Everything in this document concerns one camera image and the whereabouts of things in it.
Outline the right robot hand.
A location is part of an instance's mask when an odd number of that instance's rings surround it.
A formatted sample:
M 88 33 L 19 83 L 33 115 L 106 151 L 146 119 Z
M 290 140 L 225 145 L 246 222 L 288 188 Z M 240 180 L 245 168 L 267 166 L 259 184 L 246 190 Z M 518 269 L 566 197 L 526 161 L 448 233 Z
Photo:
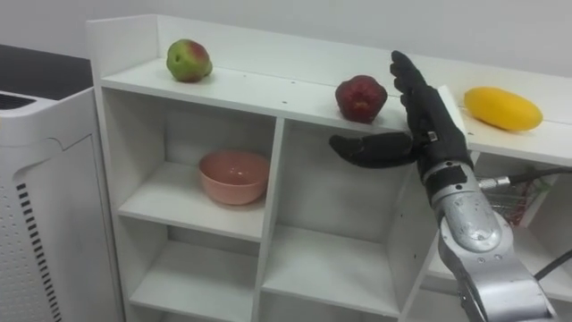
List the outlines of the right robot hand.
M 416 163 L 421 175 L 440 163 L 473 166 L 467 140 L 453 122 L 437 89 L 427 84 L 409 57 L 391 52 L 390 72 L 407 112 L 407 132 L 361 138 L 333 135 L 329 145 L 345 161 L 363 168 L 390 168 Z

